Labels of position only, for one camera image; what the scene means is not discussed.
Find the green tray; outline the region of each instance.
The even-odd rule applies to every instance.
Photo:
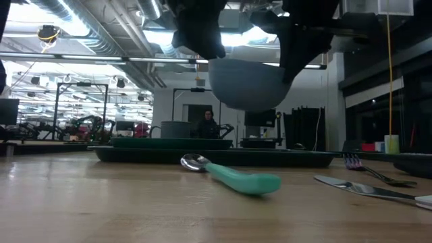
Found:
[[[115,148],[225,150],[232,140],[196,138],[112,138]]]
[[[146,149],[90,146],[104,162],[174,164],[187,153],[202,155],[218,165],[250,167],[315,167],[329,166],[340,153],[290,151],[286,149],[230,148],[227,150]]]

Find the teal spoon handle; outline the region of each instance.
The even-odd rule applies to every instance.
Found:
[[[247,174],[214,163],[206,164],[205,169],[215,179],[243,194],[266,194],[281,186],[281,178],[268,173]]]

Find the fork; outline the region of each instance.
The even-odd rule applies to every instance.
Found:
[[[342,153],[342,157],[344,158],[346,169],[371,172],[376,178],[382,182],[385,182],[386,184],[389,184],[390,186],[407,187],[417,185],[417,182],[391,179],[369,167],[363,166],[362,161],[356,154]]]

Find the wooden table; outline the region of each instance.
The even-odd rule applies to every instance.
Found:
[[[430,242],[432,211],[359,196],[313,179],[321,174],[432,194],[432,180],[391,163],[364,163],[418,188],[391,188],[365,172],[241,168],[282,178],[264,198],[235,193],[180,165],[101,163],[93,153],[0,159],[0,242]]]

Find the monitor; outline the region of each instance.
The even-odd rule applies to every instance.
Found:
[[[135,121],[117,121],[115,125],[116,131],[134,131]]]
[[[0,125],[16,125],[19,99],[0,99]]]
[[[244,125],[245,126],[260,126],[274,128],[276,120],[276,110],[270,109],[259,113],[245,112]]]

